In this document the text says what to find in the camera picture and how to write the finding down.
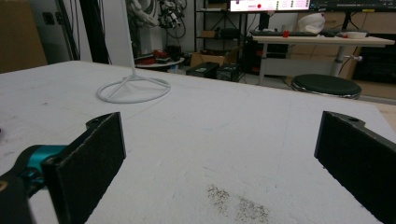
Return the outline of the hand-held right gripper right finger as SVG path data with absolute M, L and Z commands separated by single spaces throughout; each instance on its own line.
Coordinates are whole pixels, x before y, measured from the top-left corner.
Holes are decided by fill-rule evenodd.
M 365 122 L 322 113 L 315 158 L 384 224 L 396 224 L 396 144 Z

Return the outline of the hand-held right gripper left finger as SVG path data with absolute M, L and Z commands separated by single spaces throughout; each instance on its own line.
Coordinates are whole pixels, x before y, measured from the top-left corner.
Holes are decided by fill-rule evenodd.
M 119 112 L 86 126 L 85 133 L 41 162 L 60 224 L 84 224 L 126 158 Z

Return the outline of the black round stool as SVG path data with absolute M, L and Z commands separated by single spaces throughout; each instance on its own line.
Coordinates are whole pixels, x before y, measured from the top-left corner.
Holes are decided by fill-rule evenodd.
M 361 95 L 361 87 L 351 80 L 317 74 L 297 76 L 291 87 L 296 91 L 347 99 L 358 99 Z

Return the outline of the beige-topped office desk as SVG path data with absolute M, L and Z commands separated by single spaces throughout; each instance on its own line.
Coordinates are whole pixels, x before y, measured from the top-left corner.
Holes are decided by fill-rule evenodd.
M 276 66 L 280 66 L 279 59 L 267 60 L 266 54 L 269 44 L 337 46 L 338 51 L 332 63 L 315 63 L 306 60 L 291 60 L 289 67 L 286 68 L 287 73 L 290 76 L 297 76 L 299 73 L 322 73 L 323 75 L 333 77 L 339 76 L 347 47 L 384 48 L 385 46 L 395 44 L 393 40 L 372 36 L 364 37 L 362 39 L 318 36 L 253 36 L 252 39 L 263 44 L 258 83 L 259 86 L 264 85 L 264 76 L 268 72 L 269 65 L 275 64 Z

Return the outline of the round white low table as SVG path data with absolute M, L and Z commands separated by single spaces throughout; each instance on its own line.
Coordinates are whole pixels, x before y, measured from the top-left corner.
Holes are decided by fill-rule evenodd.
M 138 68 L 147 68 L 147 69 L 158 69 L 158 68 L 163 68 L 163 67 L 170 67 L 170 66 L 173 66 L 173 65 L 177 65 L 177 64 L 180 64 L 180 63 L 183 63 L 185 61 L 185 58 L 183 58 L 183 57 L 180 57 L 180 59 L 179 60 L 177 60 L 177 61 L 172 61 L 172 60 L 168 60 L 166 63 L 151 63 L 151 64 L 148 64 L 148 63 L 136 63 L 136 67 L 138 67 Z

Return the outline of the red and black tools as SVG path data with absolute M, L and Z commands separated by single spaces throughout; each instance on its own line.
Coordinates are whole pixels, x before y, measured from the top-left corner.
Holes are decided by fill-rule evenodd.
M 161 49 L 153 50 L 147 58 L 145 58 L 143 64 L 154 64 L 154 63 L 167 63 L 170 60 L 167 52 Z

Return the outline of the white cap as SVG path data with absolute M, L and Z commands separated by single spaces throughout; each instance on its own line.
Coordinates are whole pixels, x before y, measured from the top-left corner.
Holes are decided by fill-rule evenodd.
M 310 32 L 317 35 L 324 28 L 325 17 L 323 13 L 315 13 L 302 17 L 297 24 L 301 32 Z

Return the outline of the brown board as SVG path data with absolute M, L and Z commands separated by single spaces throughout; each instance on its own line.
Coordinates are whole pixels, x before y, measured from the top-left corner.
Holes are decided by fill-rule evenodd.
M 0 74 L 47 65 L 27 0 L 0 0 Z

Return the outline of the black keyboard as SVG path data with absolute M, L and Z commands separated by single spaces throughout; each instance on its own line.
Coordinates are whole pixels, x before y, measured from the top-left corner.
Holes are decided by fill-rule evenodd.
M 282 36 L 283 32 L 276 31 L 250 31 L 254 36 Z M 292 32 L 290 31 L 290 36 L 317 36 L 317 34 L 310 32 Z

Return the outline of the black equipment case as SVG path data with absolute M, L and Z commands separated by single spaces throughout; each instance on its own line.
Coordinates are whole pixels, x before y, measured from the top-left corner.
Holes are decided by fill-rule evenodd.
M 216 78 L 236 82 L 240 75 L 240 66 L 236 63 L 226 63 L 217 69 Z

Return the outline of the black box with label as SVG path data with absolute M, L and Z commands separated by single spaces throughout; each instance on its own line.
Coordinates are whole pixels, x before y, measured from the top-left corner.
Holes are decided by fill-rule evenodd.
M 218 63 L 205 62 L 200 63 L 186 71 L 187 76 L 205 77 L 215 79 L 217 75 Z

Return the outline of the dark computer monitor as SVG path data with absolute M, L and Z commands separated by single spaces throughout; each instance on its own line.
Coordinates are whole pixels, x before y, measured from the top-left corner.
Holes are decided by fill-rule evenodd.
M 310 0 L 311 11 L 396 12 L 396 0 Z

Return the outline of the cardboard box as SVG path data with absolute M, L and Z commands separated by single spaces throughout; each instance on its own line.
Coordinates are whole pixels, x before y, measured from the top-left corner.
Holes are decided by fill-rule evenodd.
M 201 63 L 218 63 L 219 65 L 223 65 L 224 62 L 225 58 L 223 56 L 205 55 L 200 52 L 194 52 L 191 55 L 191 67 Z

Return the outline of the lit computer monitor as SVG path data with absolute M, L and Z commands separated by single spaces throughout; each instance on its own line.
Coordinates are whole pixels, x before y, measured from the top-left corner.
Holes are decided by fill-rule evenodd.
M 308 10 L 311 0 L 230 0 L 231 12 Z

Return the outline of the black metal shelf rack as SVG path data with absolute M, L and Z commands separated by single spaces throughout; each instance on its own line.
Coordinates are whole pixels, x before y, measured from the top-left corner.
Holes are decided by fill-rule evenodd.
M 231 0 L 193 0 L 194 50 L 239 46 L 246 35 L 246 18 L 231 12 Z

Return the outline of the black upright post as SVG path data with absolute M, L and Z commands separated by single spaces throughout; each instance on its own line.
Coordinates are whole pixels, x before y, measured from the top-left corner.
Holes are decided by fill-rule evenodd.
M 79 0 L 92 60 L 109 64 L 98 0 Z

